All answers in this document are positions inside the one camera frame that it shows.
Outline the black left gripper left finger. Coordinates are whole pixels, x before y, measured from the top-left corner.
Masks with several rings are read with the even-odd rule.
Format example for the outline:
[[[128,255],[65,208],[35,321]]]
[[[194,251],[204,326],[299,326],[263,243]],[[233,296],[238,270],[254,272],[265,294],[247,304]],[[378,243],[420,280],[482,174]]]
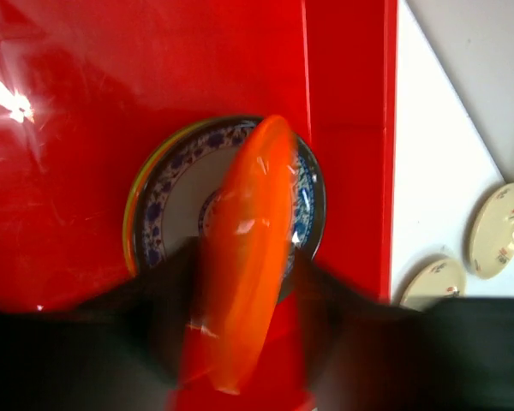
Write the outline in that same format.
[[[161,407],[181,371],[199,241],[70,309],[0,311],[0,410]]]

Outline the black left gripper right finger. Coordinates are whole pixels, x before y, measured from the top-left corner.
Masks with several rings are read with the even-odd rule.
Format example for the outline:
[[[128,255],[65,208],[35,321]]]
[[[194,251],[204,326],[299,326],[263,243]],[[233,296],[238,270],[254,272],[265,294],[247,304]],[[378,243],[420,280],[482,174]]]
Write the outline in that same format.
[[[295,251],[305,379],[342,410],[514,410],[514,298],[373,301]]]

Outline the cream floral plate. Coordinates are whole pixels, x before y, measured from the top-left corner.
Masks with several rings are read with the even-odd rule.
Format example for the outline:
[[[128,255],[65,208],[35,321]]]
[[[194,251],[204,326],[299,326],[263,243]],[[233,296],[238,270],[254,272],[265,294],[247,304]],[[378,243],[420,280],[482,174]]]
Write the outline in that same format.
[[[422,311],[441,299],[465,296],[466,285],[466,270],[457,259],[438,259],[413,277],[402,293],[399,304]]]
[[[473,272],[491,279],[514,257],[514,182],[493,192],[478,211],[469,236]]]

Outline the orange plate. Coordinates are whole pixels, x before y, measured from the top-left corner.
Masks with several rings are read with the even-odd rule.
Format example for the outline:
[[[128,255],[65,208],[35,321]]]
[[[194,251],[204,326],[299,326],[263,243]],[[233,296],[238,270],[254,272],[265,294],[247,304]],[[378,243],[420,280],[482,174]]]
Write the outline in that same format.
[[[207,378],[237,395],[258,364],[290,253],[295,151],[288,122],[268,116],[224,176],[200,244],[202,337],[183,384]]]

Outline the blue floral patterned plate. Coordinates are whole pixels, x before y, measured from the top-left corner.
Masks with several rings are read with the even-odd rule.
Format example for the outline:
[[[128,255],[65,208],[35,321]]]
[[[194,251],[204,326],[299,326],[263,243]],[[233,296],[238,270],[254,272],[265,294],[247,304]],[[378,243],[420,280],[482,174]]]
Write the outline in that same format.
[[[225,173],[261,120],[222,116],[193,123],[148,159],[128,231],[135,273],[163,263],[183,239],[207,233]],[[314,256],[325,228],[326,187],[308,144],[299,139],[297,145],[290,239]]]

